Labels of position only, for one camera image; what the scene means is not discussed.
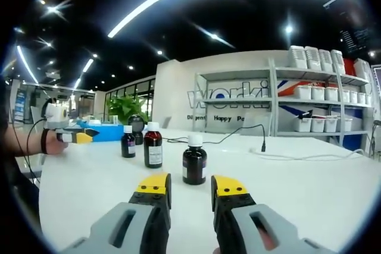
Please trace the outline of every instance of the white bottle cap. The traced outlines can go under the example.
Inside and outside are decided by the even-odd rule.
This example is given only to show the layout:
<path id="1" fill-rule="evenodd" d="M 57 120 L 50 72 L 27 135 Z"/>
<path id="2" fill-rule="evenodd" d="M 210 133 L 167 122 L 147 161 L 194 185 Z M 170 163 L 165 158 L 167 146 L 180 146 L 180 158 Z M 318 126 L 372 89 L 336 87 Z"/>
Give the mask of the white bottle cap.
<path id="1" fill-rule="evenodd" d="M 125 126 L 123 126 L 123 131 L 125 133 L 132 133 L 132 126 L 131 125 L 125 125 Z"/>
<path id="2" fill-rule="evenodd" d="M 201 135 L 189 135 L 188 136 L 188 146 L 189 147 L 201 147 L 202 146 L 202 136 Z"/>
<path id="3" fill-rule="evenodd" d="M 159 131 L 159 122 L 149 122 L 147 124 L 148 131 Z"/>

